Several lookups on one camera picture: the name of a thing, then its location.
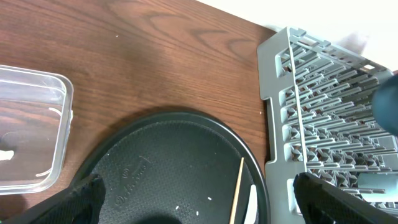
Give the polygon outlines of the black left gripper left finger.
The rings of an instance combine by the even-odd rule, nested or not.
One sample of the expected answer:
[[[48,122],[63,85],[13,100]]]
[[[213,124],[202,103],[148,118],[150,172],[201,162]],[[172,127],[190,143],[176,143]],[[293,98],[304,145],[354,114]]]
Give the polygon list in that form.
[[[97,224],[105,195],[103,179],[89,175],[3,224]]]

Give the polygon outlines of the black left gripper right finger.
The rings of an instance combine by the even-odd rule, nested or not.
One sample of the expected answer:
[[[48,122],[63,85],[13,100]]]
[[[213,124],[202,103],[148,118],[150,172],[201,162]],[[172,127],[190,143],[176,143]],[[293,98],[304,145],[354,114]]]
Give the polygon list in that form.
[[[306,224],[396,224],[397,218],[337,187],[302,172],[294,179],[294,194]]]

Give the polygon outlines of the light blue plastic cup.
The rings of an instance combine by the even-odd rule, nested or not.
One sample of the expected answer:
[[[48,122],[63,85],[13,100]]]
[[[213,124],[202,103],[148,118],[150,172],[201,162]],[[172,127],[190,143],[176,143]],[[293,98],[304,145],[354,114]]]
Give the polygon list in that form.
[[[392,174],[368,174],[358,176],[358,187],[384,190],[383,194],[362,194],[367,202],[397,202],[397,176]]]

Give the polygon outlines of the white napkin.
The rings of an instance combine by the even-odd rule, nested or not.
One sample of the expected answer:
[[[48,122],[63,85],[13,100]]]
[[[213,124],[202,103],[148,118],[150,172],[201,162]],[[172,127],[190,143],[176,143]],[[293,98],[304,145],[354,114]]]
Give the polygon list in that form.
[[[0,150],[0,161],[9,161],[13,158],[14,151],[3,151]]]

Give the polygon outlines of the dark blue round plate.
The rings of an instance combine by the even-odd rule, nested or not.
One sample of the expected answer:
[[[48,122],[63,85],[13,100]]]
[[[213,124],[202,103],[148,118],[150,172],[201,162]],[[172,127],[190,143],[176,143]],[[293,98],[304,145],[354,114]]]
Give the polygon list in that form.
[[[397,136],[397,75],[390,77],[376,90],[372,111],[378,125]]]

